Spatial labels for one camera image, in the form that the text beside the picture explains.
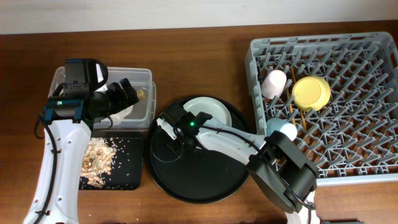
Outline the white tissue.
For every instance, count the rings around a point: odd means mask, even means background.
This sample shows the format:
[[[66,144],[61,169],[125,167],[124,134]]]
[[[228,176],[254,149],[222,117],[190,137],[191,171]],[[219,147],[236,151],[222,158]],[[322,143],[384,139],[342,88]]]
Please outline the white tissue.
[[[124,119],[127,115],[129,115],[129,114],[131,113],[132,108],[133,108],[133,105],[127,107],[126,109],[124,109],[124,110],[122,110],[122,111],[120,111],[120,112],[118,112],[118,113],[112,114],[110,117],[111,117],[113,120]]]

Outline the white round plate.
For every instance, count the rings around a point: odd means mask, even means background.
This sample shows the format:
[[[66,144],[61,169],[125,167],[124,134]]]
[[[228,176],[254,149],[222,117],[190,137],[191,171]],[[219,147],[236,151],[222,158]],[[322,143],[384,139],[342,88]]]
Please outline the white round plate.
[[[222,102],[206,96],[196,97],[183,104],[183,108],[193,115],[204,112],[212,115],[223,124],[232,126],[231,114]]]

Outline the food scraps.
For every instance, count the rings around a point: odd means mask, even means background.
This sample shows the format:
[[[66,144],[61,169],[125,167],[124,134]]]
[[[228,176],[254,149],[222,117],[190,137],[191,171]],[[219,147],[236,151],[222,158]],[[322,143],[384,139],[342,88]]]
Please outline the food scraps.
[[[132,190],[128,169],[133,140],[129,138],[91,138],[83,156],[81,190]]]

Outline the light blue cup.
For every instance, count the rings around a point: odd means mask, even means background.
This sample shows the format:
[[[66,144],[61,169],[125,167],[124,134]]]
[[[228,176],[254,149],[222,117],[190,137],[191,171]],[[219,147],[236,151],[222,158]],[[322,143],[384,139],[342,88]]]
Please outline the light blue cup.
[[[291,141],[297,137],[298,131],[294,124],[279,118],[271,118],[266,122],[266,134],[270,136],[274,131],[285,134]]]

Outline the pink cup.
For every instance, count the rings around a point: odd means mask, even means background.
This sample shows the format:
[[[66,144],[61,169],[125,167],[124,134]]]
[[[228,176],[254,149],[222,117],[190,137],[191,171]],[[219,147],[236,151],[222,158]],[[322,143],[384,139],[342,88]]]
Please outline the pink cup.
[[[283,93],[286,81],[287,77],[283,71],[271,71],[261,84],[262,96],[270,100],[275,96],[279,97]]]

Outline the wooden chopstick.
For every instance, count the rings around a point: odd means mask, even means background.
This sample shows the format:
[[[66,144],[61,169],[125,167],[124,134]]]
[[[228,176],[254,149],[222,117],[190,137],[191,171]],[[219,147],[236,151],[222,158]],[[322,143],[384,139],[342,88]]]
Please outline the wooden chopstick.
[[[305,132],[307,132],[307,122],[305,120],[304,111],[300,109],[300,117],[302,120],[302,126]]]
[[[296,78],[295,78],[295,73],[294,73],[294,68],[293,68],[293,67],[290,67],[290,72],[291,72],[291,75],[292,75],[293,85],[295,85],[295,84],[296,84]],[[287,94],[287,97],[288,97],[288,99],[289,99],[290,96],[291,96],[291,94],[290,94],[290,92],[289,92],[289,89],[287,89],[286,94]],[[289,103],[289,111],[290,111],[290,113],[293,115],[293,112],[294,112],[294,111],[293,111],[292,102]],[[293,117],[292,117],[292,124],[293,124],[294,126],[296,126],[295,115],[293,115]]]

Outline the yellow bowl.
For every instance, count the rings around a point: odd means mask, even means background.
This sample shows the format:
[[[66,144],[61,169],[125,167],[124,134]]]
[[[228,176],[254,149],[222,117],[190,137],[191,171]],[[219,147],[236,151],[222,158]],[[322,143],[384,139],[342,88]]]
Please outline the yellow bowl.
[[[331,88],[322,77],[301,78],[293,87],[295,105],[303,110],[321,110],[330,100]]]

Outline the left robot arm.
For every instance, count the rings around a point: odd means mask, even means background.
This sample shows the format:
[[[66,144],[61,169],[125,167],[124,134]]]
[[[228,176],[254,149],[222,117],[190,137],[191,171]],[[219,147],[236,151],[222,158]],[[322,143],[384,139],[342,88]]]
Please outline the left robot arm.
[[[99,60],[65,61],[65,81],[38,117],[44,156],[24,223],[78,223],[78,186],[93,126],[139,101],[127,78],[107,80],[108,68]]]

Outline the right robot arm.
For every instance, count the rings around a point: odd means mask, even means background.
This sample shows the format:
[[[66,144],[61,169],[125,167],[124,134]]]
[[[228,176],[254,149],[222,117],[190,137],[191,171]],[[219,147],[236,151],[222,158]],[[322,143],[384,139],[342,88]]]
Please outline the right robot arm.
[[[198,146],[245,165],[262,193],[285,212],[288,223],[321,222],[314,202],[318,168],[284,133],[250,134],[204,112],[167,114],[156,123],[184,149]]]

